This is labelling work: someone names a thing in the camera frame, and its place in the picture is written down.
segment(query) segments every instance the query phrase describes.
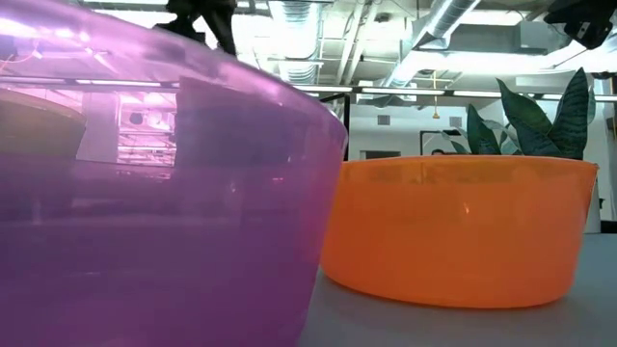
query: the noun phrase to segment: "white wall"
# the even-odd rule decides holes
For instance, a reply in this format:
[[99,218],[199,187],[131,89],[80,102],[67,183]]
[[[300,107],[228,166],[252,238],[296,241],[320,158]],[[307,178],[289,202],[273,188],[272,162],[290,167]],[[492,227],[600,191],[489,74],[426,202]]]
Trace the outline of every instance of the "white wall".
[[[493,104],[478,110],[480,116],[490,120],[500,120],[503,114],[500,112]],[[435,108],[432,106],[418,110],[416,106],[378,109],[367,105],[352,105],[349,160],[359,160],[363,150],[395,150],[400,151],[402,156],[420,155],[420,131],[452,129],[449,126],[450,117],[462,117],[465,128],[465,107],[438,107],[439,119],[433,119],[434,114]],[[390,126],[377,125],[378,115],[390,115]],[[452,144],[441,135],[426,134],[423,140],[425,149],[438,147],[454,151]]]
[[[596,93],[610,93],[608,85],[596,81]],[[541,101],[539,105],[554,119],[557,101]],[[503,108],[500,101],[492,102],[478,108],[484,119],[504,122]],[[359,160],[363,150],[392,150],[400,151],[402,156],[420,155],[419,133],[421,130],[450,129],[449,117],[462,117],[463,127],[467,122],[467,113],[464,107],[439,107],[441,116],[433,119],[435,110],[426,107],[418,110],[412,107],[387,107],[378,109],[367,105],[352,105],[350,123],[349,160]],[[584,152],[586,161],[600,166],[598,183],[600,197],[604,199],[601,216],[603,220],[614,220],[613,187],[617,187],[617,158],[610,153],[617,151],[617,143],[612,134],[606,130],[604,119],[614,114],[613,105],[598,103],[596,118],[589,126],[589,140]],[[377,125],[378,115],[390,115],[390,126]],[[441,147],[444,150],[454,149],[440,135],[424,136],[425,148]]]

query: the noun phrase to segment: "snake plant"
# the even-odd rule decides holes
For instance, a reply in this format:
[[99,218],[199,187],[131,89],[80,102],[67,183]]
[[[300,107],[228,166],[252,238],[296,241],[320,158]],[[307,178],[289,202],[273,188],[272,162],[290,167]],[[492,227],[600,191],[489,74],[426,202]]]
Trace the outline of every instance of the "snake plant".
[[443,133],[457,153],[538,155],[582,160],[587,145],[587,125],[596,114],[595,96],[593,90],[588,88],[582,68],[575,73],[561,97],[554,122],[550,122],[533,99],[510,91],[499,79],[497,82],[509,123],[503,125],[494,120],[483,120],[470,105],[467,131],[458,129],[467,139],[469,150]]

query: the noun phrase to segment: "plastic bowl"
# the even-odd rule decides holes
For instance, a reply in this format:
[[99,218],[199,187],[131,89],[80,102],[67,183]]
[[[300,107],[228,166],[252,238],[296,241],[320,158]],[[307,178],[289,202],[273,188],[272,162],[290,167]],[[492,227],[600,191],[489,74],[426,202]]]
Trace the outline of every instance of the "plastic bowl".
[[[32,136],[0,150],[2,345],[293,345],[346,141],[339,120],[195,42],[56,1],[0,2],[0,34],[1,88],[88,120],[79,148],[54,125],[79,118],[53,107],[0,132]],[[127,125],[122,105],[177,111],[174,168],[115,162],[126,126],[170,129],[160,113]],[[46,151],[54,138],[67,147]]]
[[523,156],[345,163],[322,268],[348,287],[411,303],[557,300],[573,283],[596,172]]

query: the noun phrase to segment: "gray table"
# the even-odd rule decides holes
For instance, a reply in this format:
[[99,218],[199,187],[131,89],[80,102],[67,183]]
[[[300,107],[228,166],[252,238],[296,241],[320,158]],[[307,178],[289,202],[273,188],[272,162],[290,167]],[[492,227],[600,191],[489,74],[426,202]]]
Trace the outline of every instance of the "gray table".
[[585,236],[570,294],[514,310],[396,303],[345,289],[320,273],[299,346],[615,347],[616,265],[617,235]]

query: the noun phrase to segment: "exposed ductwork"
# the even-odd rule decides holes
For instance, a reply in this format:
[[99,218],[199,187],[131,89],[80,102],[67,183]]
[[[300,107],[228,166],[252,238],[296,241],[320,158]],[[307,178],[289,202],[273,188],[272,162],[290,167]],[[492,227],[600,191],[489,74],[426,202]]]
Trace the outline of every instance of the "exposed ductwork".
[[438,48],[446,49],[449,36],[460,24],[463,15],[472,11],[480,0],[435,0],[431,11],[413,24],[412,50],[382,83],[382,87],[402,88],[407,86],[416,72],[414,68],[414,49],[427,43],[434,43]]
[[301,61],[317,56],[322,5],[299,1],[270,1],[269,5],[272,18],[286,38],[282,41],[283,55],[291,61],[281,63],[282,76],[292,84],[315,84],[318,65]]

